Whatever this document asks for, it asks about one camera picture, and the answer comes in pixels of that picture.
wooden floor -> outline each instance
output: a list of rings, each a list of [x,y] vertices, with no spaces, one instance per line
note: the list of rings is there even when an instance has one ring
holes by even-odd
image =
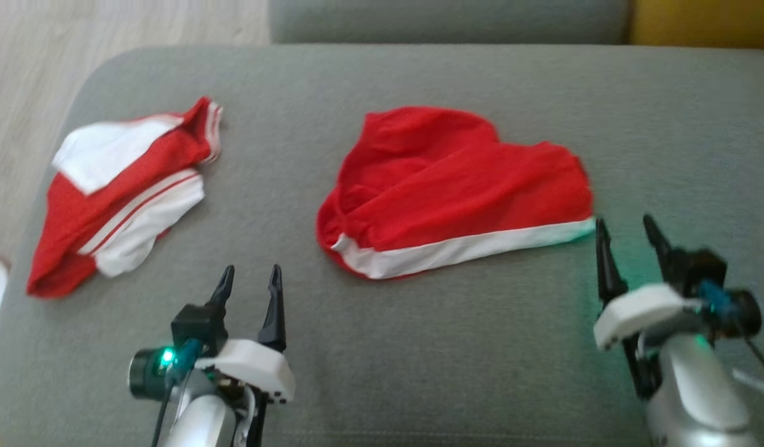
[[[267,45],[266,0],[0,0],[0,255],[11,260],[73,96],[149,45]]]

red fabric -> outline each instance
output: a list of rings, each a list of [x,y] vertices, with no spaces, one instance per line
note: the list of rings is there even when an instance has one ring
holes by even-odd
[[[388,251],[525,227],[586,220],[592,195],[577,156],[560,145],[499,141],[464,111],[404,107],[370,113],[317,216],[320,246],[341,233]]]
[[[96,270],[95,261],[76,252],[135,196],[173,173],[211,155],[205,125],[211,100],[201,98],[183,123],[160,136],[150,149],[106,187],[82,194],[61,173],[47,193],[47,215],[32,263],[27,293],[63,297]]]

green led light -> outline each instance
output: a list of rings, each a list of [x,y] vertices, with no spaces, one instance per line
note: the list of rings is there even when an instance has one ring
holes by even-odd
[[[169,365],[172,363],[172,360],[175,359],[175,351],[166,348],[164,349],[164,353],[161,354],[161,364],[163,365]]]

gray cushion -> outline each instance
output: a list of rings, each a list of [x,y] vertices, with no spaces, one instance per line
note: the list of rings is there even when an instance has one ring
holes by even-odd
[[[316,211],[367,111],[476,112],[507,141],[545,139],[585,162],[623,275],[659,280],[640,216],[709,244],[764,309],[764,52],[585,46],[152,48],[100,67],[79,125],[225,107],[206,198],[137,271],[55,302],[24,295],[39,199],[0,314],[7,446],[145,445],[158,404],[132,399],[129,360],[169,343],[228,263],[234,337],[253,338],[272,263],[285,279],[297,399],[273,407],[274,445],[647,445],[620,351],[599,353],[591,238],[371,282],[328,260]],[[764,331],[757,338],[764,347]],[[757,371],[741,342],[728,363]],[[764,439],[764,397],[743,391]]]
[[[629,0],[273,0],[274,42],[622,43]]]

yellow cushion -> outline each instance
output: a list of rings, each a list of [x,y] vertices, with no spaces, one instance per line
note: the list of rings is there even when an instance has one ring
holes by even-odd
[[[764,48],[764,0],[636,0],[631,43]]]

